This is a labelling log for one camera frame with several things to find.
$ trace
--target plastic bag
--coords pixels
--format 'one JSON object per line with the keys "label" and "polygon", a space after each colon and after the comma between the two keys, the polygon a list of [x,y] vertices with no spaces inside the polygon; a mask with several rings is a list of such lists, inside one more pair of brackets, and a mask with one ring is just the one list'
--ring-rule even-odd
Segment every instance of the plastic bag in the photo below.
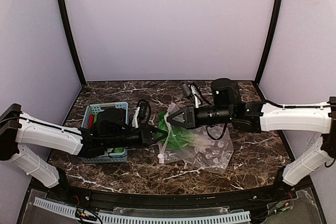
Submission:
{"label": "plastic bag", "polygon": [[[205,126],[194,130],[172,126],[166,118],[177,110],[178,106],[172,103],[166,112],[160,114],[159,128],[167,131],[168,137],[162,141],[163,145],[159,143],[159,163],[185,160],[197,168],[223,174],[233,153],[228,129],[220,140],[212,140]],[[209,128],[209,133],[219,137],[222,130],[223,127],[215,126]]]}

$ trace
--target robotic arm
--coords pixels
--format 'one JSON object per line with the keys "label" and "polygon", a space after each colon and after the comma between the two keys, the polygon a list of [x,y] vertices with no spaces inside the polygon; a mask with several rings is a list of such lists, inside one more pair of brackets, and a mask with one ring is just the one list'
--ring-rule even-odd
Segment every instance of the robotic arm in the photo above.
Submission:
{"label": "robotic arm", "polygon": [[[146,113],[141,104],[140,109]],[[157,132],[163,135],[154,139],[153,134]],[[165,131],[138,121],[136,127],[122,128],[118,135],[100,136],[87,129],[63,127],[36,119],[21,112],[19,104],[13,104],[0,116],[0,161],[14,163],[27,175],[52,188],[62,184],[64,179],[66,181],[62,176],[63,171],[46,163],[26,144],[53,148],[80,157],[95,157],[103,155],[108,148],[145,147],[165,137]]]}
{"label": "robotic arm", "polygon": [[[184,94],[189,94],[186,86]],[[242,103],[236,81],[211,83],[214,105],[187,106],[167,118],[175,126],[194,129],[202,125],[231,123],[239,131],[300,130],[322,136],[297,160],[278,171],[272,194],[283,195],[325,162],[336,158],[336,97],[328,102],[279,105],[271,101]]]}

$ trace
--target basket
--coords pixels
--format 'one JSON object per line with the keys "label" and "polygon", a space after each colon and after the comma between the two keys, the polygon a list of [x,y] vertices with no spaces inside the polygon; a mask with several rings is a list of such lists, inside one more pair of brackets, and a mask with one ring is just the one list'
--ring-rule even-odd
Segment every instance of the basket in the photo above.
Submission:
{"label": "basket", "polygon": [[[82,122],[82,128],[88,128],[90,122],[90,114],[92,110],[92,114],[96,115],[101,111],[109,108],[117,108],[117,109],[125,109],[126,110],[126,123],[128,124],[128,103],[127,102],[111,102],[111,103],[102,103],[102,104],[91,104],[87,106],[84,119]],[[121,153],[113,153],[113,152],[105,152],[104,155],[93,157],[93,158],[85,158],[81,157],[84,163],[92,164],[92,163],[122,163],[127,161],[127,149],[124,148],[124,151]]]}

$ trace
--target white wall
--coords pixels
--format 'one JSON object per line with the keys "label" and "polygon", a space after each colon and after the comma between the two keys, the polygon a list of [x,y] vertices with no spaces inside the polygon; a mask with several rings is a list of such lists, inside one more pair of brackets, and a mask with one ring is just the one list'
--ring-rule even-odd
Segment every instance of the white wall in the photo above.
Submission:
{"label": "white wall", "polygon": [[254,79],[274,0],[66,0],[87,80]]}
{"label": "white wall", "polygon": [[[0,0],[0,114],[12,103],[62,123],[80,89],[57,0]],[[34,149],[46,158],[48,149]],[[30,177],[0,162],[0,223],[16,223]]]}
{"label": "white wall", "polygon": [[[261,81],[279,103],[314,103],[336,95],[336,0],[282,0]],[[306,132],[285,132],[296,157],[309,146]],[[328,223],[336,223],[336,165],[311,176]]]}

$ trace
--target dark marble tabletop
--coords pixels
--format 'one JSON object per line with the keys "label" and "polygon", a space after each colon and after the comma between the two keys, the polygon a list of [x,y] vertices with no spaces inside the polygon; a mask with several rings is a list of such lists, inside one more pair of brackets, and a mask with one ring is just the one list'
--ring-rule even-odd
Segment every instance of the dark marble tabletop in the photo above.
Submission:
{"label": "dark marble tabletop", "polygon": [[[210,82],[196,82],[202,93],[211,98]],[[151,103],[150,122],[158,125],[158,115],[171,102],[180,108],[191,105],[183,98],[180,81],[113,81],[87,83],[66,122],[79,127],[90,104],[127,101],[134,113],[139,99]],[[251,82],[239,82],[244,102],[260,101]],[[272,184],[277,170],[290,162],[277,132],[243,133],[229,125],[234,153],[223,175],[197,169],[179,161],[158,163],[157,146],[129,150],[127,163],[84,164],[76,156],[53,150],[49,163],[64,169],[70,185],[130,194],[207,194],[250,189]]]}

